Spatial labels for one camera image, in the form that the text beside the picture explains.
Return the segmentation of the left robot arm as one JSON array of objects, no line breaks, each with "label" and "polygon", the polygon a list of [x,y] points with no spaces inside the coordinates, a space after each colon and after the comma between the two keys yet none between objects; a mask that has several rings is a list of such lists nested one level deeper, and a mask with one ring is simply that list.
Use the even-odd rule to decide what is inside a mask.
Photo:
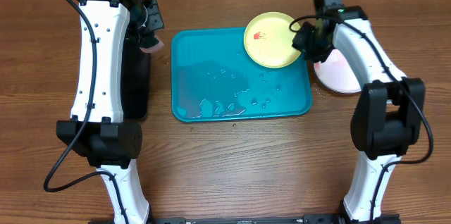
[{"label": "left robot arm", "polygon": [[72,0],[80,16],[78,87],[57,137],[106,185],[115,223],[150,223],[137,157],[147,117],[150,55],[163,28],[156,0]]}]

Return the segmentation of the green and pink sponge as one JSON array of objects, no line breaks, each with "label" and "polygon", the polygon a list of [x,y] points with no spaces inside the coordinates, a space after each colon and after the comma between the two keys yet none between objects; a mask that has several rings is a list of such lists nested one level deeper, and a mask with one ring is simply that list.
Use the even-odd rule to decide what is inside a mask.
[{"label": "green and pink sponge", "polygon": [[164,43],[154,33],[141,38],[140,49],[146,54],[158,52],[164,47]]}]

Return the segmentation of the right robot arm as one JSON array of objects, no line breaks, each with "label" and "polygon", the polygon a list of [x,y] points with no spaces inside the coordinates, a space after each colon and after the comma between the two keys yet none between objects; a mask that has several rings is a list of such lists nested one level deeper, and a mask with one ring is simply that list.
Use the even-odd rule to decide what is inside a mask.
[{"label": "right robot arm", "polygon": [[350,133],[359,152],[352,184],[338,213],[304,215],[304,223],[400,223],[397,214],[383,214],[381,203],[395,166],[419,138],[424,126],[428,151],[433,135],[423,113],[426,88],[408,78],[378,43],[360,6],[342,0],[314,0],[315,15],[302,16],[292,46],[306,61],[324,63],[333,51],[344,57],[360,87]]}]

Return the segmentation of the white plate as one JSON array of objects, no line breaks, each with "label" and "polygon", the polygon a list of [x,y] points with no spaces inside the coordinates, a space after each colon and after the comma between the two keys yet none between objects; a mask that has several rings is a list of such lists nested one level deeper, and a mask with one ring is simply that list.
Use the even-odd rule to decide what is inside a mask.
[{"label": "white plate", "polygon": [[346,58],[334,49],[325,62],[314,64],[314,72],[327,88],[341,94],[356,94],[361,91],[360,84]]}]

